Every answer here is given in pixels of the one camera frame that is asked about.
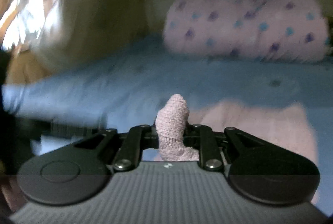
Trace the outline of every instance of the pillow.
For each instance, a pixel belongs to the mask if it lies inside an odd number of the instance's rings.
[[[164,43],[182,54],[317,62],[329,33],[315,0],[177,0]]]

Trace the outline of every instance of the pink knitted sock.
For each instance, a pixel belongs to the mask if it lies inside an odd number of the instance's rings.
[[[164,161],[198,161],[199,152],[183,144],[183,133],[189,109],[184,98],[175,94],[156,117],[159,153]]]

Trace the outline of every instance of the polka dots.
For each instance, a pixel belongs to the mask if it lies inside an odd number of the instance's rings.
[[[312,13],[306,14],[306,20],[309,20],[309,21],[314,20],[314,15]]]
[[[182,10],[184,10],[185,6],[186,6],[186,1],[181,1],[181,2],[179,2],[178,6],[177,6],[177,10],[182,11]]]
[[[243,26],[243,22],[240,21],[240,20],[237,20],[235,23],[234,23],[234,28],[240,28]]]
[[[206,46],[213,46],[215,44],[215,41],[212,38],[209,38],[206,42]]]
[[[292,27],[287,27],[286,36],[291,36],[294,34],[294,29]]]
[[[269,25],[267,24],[267,22],[263,22],[259,25],[259,30],[262,32],[268,30],[268,28],[269,28]]]
[[[310,43],[312,41],[314,41],[313,33],[308,33],[305,37],[305,43]]]
[[[210,15],[208,16],[208,21],[215,21],[217,18],[219,18],[218,12],[214,11],[211,12]]]
[[[254,19],[255,18],[255,12],[247,12],[244,15],[244,18],[247,19],[247,20]]]
[[[194,38],[194,30],[189,28],[189,30],[185,34],[186,40],[192,40]]]
[[[330,38],[330,37],[327,37],[327,39],[325,40],[324,44],[325,44],[326,46],[329,46],[330,43],[331,43],[331,38]]]
[[[291,10],[295,8],[295,4],[293,2],[288,2],[286,5],[287,10]]]
[[[280,43],[273,43],[273,44],[271,45],[271,47],[270,47],[270,50],[271,50],[272,52],[275,52],[275,51],[278,51],[279,48],[280,48]]]
[[[174,21],[170,22],[170,29],[175,29],[176,26],[177,26],[176,22],[174,22]]]
[[[197,20],[197,19],[199,19],[201,17],[201,14],[198,14],[198,13],[193,13],[192,14],[192,19],[193,20]]]

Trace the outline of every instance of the bed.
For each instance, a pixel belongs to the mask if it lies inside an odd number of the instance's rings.
[[[249,106],[284,108],[301,103],[316,133],[321,183],[317,207],[333,212],[333,61],[313,64],[260,63],[232,59],[191,58],[172,54],[161,35],[166,13],[175,0],[144,0],[147,36],[99,61],[45,78],[36,84],[6,85],[7,109],[18,116],[77,125],[117,128],[125,132],[151,124],[175,93],[190,110],[224,99]],[[319,0],[331,20],[332,0]],[[43,137],[38,154],[75,140]],[[144,160],[156,157],[146,150]]]

